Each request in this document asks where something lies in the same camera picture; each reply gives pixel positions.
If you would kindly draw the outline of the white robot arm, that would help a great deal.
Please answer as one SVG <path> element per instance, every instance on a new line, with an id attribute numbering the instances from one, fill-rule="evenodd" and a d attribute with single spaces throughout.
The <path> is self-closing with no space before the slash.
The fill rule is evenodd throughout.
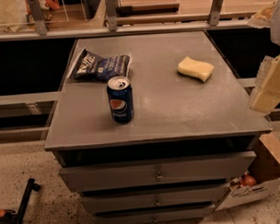
<path id="1" fill-rule="evenodd" d="M 257 29 L 268 28 L 270 39 L 280 45 L 280 0 L 255 13 L 248 25 Z M 265 56 L 259 65 L 255 87 L 250 95 L 250 108 L 269 114 L 280 103 L 280 54 Z"/>

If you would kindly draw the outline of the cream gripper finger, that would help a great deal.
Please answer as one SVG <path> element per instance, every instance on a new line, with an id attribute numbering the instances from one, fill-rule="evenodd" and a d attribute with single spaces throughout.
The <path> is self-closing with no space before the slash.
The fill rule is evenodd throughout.
<path id="1" fill-rule="evenodd" d="M 270 91 L 274 71 L 272 70 L 274 58 L 265 56 L 259 65 L 258 74 L 256 77 L 256 88 L 258 90 Z"/>
<path id="2" fill-rule="evenodd" d="M 280 103 L 280 55 L 274 57 L 274 71 L 270 91 L 258 90 L 256 84 L 250 94 L 250 108 L 256 112 L 269 114 Z"/>

